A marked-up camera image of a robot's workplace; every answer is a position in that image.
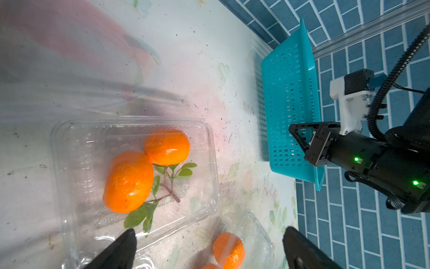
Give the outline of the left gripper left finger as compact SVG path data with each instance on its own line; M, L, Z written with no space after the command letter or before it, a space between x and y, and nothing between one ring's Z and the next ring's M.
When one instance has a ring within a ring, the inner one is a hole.
M85 269L132 269L137 250L134 229L127 229L94 258Z

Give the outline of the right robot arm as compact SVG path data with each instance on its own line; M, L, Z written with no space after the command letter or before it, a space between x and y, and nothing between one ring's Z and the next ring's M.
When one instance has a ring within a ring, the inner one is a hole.
M425 95L402 126L385 141L339 134L340 124L292 124L289 132L315 167L345 169L349 182L365 184L387 197L386 207L402 214L430 211L430 97Z

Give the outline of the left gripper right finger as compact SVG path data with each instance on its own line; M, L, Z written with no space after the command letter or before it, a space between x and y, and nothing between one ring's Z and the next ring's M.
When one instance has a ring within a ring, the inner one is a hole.
M290 269L341 269L293 226L285 230L283 247Z

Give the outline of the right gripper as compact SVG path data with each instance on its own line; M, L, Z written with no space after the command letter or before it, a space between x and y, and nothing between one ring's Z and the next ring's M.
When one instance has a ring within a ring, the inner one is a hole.
M351 132L339 134L334 122L290 124L289 132L310 162L335 164L352 183L386 196L386 207L403 214L430 211L430 155Z

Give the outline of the orange pair with leaves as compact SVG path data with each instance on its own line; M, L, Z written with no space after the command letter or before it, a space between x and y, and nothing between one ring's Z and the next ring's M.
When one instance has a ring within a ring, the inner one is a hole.
M103 203L114 213L126 214L126 229L142 225L152 228L160 202L173 198L174 181L190 178L195 163L187 162L191 144L187 134L178 129L156 130L149 134L141 152L128 151L116 156L105 181Z

